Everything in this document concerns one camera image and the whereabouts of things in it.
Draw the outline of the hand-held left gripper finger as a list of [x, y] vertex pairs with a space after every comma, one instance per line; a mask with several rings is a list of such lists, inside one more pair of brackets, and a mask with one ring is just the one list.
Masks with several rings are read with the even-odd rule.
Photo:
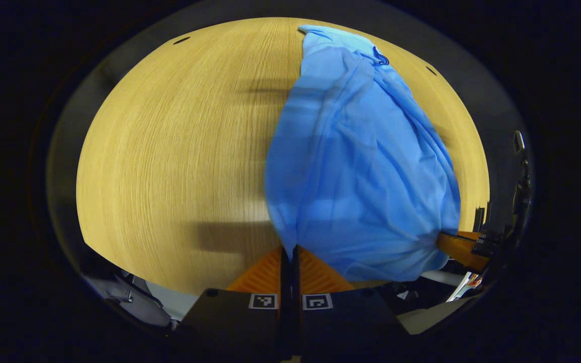
[[293, 351], [302, 361], [389, 361], [411, 342], [374, 288], [354, 288], [303, 247], [293, 250]]
[[187, 354], [195, 361], [279, 361], [290, 269], [278, 247], [228, 288], [205, 289], [177, 328]]

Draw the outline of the light blue T-shirt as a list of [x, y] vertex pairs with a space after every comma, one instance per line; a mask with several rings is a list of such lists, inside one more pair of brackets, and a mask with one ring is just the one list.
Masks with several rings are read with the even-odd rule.
[[452, 159], [431, 120], [369, 39], [302, 25], [300, 76], [267, 152], [264, 187], [284, 250], [314, 253], [344, 278], [408, 282], [449, 261]]

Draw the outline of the colourful printed booklet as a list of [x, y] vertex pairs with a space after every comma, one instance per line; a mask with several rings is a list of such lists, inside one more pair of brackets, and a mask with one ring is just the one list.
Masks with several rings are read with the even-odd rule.
[[483, 276], [481, 274], [467, 272], [464, 278], [461, 279], [461, 282], [456, 287], [454, 292], [450, 294], [450, 296], [446, 299], [445, 302], [451, 303], [452, 301], [461, 299], [466, 292], [481, 287], [482, 281]]

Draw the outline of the grey plastic object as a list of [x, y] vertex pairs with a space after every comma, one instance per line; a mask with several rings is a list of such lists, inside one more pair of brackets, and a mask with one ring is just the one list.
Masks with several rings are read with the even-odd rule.
[[105, 303], [141, 324], [156, 328], [171, 328], [172, 317], [155, 298], [145, 280], [124, 271], [113, 271], [102, 276], [88, 276], [83, 280]]

